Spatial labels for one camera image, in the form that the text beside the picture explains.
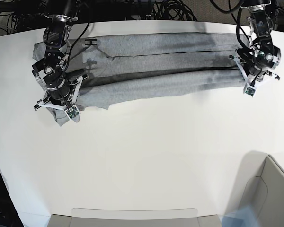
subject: white table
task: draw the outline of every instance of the white table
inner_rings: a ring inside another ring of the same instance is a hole
[[[74,27],[76,38],[85,25]],[[88,36],[166,32],[234,33],[201,22],[96,23]],[[254,98],[243,88],[87,108],[80,123],[59,127],[31,73],[43,30],[0,37],[0,170],[24,224],[44,227],[72,208],[166,210],[198,216],[236,209],[266,154],[284,169],[284,33],[279,82]]]

